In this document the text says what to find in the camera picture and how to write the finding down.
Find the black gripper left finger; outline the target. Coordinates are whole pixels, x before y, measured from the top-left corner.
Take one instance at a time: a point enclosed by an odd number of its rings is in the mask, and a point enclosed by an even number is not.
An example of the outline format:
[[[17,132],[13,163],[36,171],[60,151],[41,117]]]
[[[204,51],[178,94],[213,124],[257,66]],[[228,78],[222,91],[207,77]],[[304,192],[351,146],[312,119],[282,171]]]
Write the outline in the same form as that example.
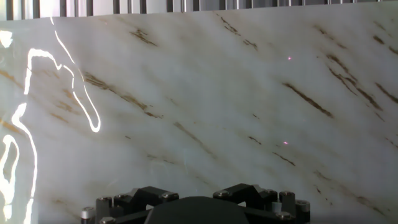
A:
[[[98,197],[94,207],[81,210],[81,224],[144,224],[156,207],[179,199],[179,194],[156,187],[134,188],[125,194]]]

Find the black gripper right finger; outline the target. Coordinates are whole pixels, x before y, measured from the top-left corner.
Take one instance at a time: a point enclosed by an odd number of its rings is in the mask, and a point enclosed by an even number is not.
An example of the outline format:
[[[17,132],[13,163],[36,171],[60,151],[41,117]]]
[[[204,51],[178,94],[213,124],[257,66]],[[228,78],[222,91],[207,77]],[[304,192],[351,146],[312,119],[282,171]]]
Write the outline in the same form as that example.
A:
[[[310,224],[310,202],[293,192],[237,184],[213,193],[213,198],[234,203],[249,223]]]

